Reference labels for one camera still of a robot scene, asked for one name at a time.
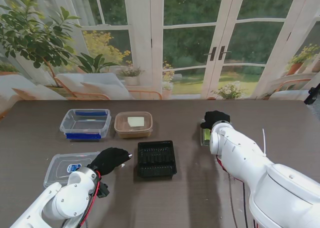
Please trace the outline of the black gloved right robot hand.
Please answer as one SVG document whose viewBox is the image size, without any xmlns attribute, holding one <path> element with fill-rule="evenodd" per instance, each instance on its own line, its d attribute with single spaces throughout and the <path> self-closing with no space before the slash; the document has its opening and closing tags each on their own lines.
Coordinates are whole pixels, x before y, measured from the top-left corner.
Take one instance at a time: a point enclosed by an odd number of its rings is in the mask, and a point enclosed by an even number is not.
<svg viewBox="0 0 320 228">
<path fill-rule="evenodd" d="M 212 129 L 212 127 L 217 122 L 222 123 L 230 123 L 231 119 L 230 116 L 224 112 L 214 110 L 214 111 L 207 111 L 204 115 L 204 122 L 200 124 L 202 129 Z"/>
</svg>

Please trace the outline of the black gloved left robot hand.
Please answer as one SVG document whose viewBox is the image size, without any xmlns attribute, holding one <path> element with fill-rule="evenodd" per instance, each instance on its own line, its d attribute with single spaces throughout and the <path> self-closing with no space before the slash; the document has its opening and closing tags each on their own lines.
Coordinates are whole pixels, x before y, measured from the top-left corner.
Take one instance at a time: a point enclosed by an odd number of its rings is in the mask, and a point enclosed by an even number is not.
<svg viewBox="0 0 320 228">
<path fill-rule="evenodd" d="M 109 147 L 100 152 L 87 167 L 98 172 L 101 176 L 105 176 L 130 160 L 131 157 L 132 154 L 122 148 Z"/>
</svg>

